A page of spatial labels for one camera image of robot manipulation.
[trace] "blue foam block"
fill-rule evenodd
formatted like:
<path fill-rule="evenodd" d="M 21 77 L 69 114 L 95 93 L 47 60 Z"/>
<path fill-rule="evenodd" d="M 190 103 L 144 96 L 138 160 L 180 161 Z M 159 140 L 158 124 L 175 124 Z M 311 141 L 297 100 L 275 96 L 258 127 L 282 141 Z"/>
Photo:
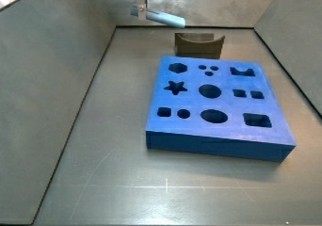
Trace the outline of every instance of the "blue foam block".
<path fill-rule="evenodd" d="M 164 56 L 148 148 L 283 161 L 295 140 L 255 62 Z"/>

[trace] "gray wall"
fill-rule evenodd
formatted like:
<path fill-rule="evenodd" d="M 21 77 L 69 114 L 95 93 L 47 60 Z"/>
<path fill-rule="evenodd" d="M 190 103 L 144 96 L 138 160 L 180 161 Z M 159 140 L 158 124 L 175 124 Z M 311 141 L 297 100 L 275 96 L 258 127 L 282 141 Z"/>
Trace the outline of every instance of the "gray wall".
<path fill-rule="evenodd" d="M 0 224 L 31 224 L 115 31 L 99 0 L 0 12 Z"/>
<path fill-rule="evenodd" d="M 255 30 L 322 114 L 322 0 L 275 0 Z"/>
<path fill-rule="evenodd" d="M 148 7 L 184 17 L 194 26 L 254 27 L 271 0 L 148 0 Z M 136 0 L 104 0 L 117 25 L 151 25 L 129 15 Z"/>

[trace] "circular hole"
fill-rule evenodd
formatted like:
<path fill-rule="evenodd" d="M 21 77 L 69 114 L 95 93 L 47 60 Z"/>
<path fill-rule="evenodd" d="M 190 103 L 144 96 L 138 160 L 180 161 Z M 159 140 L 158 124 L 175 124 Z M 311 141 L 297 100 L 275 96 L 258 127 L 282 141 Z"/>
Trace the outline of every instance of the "circular hole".
<path fill-rule="evenodd" d="M 187 109 L 180 109 L 178 111 L 178 116 L 183 119 L 187 119 L 190 117 L 190 111 Z"/>
<path fill-rule="evenodd" d="M 211 66 L 211 67 L 210 67 L 210 70 L 215 72 L 215 71 L 219 70 L 219 68 L 218 68 L 216 66 Z"/>
<path fill-rule="evenodd" d="M 212 75 L 214 75 L 214 72 L 204 72 L 204 74 L 206 74 L 207 76 L 212 76 Z"/>
<path fill-rule="evenodd" d="M 227 115 L 224 112 L 207 109 L 202 112 L 202 118 L 210 123 L 224 123 L 227 121 Z"/>
<path fill-rule="evenodd" d="M 218 87 L 212 85 L 203 85 L 199 87 L 199 93 L 210 99 L 218 98 L 222 94 L 222 91 Z"/>

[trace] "tabletop surface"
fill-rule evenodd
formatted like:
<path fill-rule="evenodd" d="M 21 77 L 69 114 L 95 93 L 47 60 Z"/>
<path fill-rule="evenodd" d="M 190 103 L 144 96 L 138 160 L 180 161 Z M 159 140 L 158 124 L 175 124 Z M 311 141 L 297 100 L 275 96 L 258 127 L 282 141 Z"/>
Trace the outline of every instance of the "tabletop surface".
<path fill-rule="evenodd" d="M 35 225 L 322 224 L 322 123 L 252 30 L 222 59 L 262 64 L 298 146 L 283 163 L 147 150 L 162 56 L 178 29 L 119 28 L 97 70 Z"/>

